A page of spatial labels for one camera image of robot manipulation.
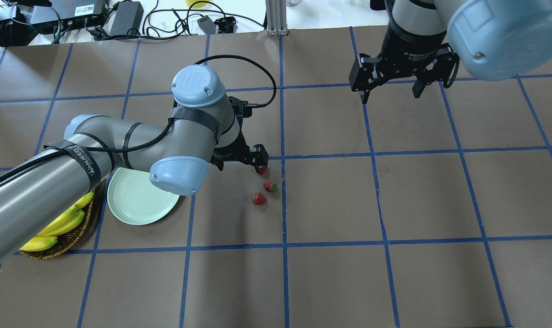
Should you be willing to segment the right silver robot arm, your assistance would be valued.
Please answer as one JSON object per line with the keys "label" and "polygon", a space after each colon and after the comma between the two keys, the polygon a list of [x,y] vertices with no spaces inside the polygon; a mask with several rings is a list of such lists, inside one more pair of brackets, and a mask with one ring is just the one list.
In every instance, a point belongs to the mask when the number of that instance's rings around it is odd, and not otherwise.
{"label": "right silver robot arm", "polygon": [[415,77],[418,98],[434,82],[451,87],[460,65],[501,81],[552,59],[552,0],[372,0],[370,8],[389,21],[378,56],[357,54],[349,73],[363,104],[395,79]]}

